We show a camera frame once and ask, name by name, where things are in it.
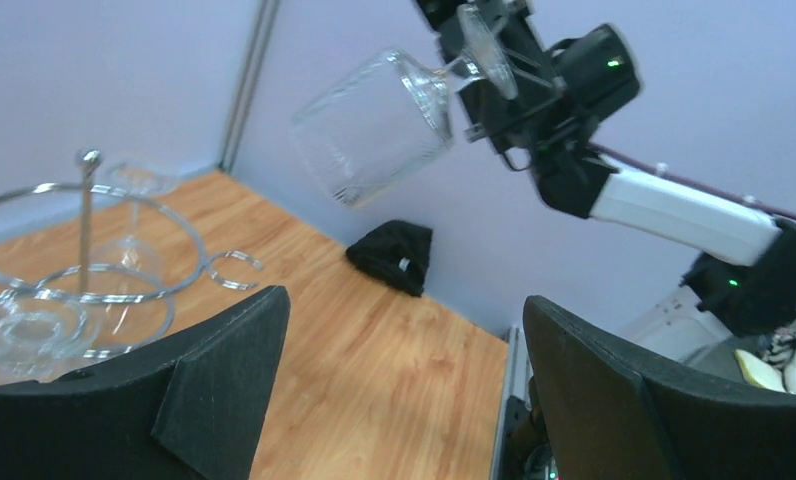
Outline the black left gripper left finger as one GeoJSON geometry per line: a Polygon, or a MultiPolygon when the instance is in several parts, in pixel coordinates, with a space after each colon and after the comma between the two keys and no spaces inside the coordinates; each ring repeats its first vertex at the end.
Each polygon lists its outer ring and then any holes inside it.
{"type": "Polygon", "coordinates": [[[0,479],[246,479],[287,333],[269,286],[49,383],[0,386],[0,479]]]}

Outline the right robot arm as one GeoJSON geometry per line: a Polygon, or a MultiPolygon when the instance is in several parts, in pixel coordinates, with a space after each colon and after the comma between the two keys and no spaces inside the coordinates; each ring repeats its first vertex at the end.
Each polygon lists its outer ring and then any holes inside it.
{"type": "Polygon", "coordinates": [[[616,26],[544,45],[526,1],[420,1],[446,70],[460,79],[469,141],[524,170],[549,208],[620,224],[698,251],[679,305],[649,325],[689,319],[717,336],[796,321],[796,215],[634,162],[594,135],[642,83],[616,26]],[[510,156],[527,154],[524,165],[510,156]]]}

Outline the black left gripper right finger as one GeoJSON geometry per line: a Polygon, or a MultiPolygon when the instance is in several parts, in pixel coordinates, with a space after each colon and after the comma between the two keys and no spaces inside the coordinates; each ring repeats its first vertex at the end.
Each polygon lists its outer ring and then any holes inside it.
{"type": "Polygon", "coordinates": [[[796,395],[723,379],[525,300],[532,400],[566,479],[796,479],[796,395]]]}

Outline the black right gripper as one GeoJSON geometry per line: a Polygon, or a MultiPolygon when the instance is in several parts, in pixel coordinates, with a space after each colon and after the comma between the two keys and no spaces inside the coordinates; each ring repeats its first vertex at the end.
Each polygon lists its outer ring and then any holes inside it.
{"type": "Polygon", "coordinates": [[[528,19],[530,1],[417,1],[436,35],[442,65],[435,72],[450,82],[469,120],[468,141],[486,139],[505,167],[531,168],[509,151],[529,156],[542,150],[552,107],[562,97],[562,78],[528,19]]]}

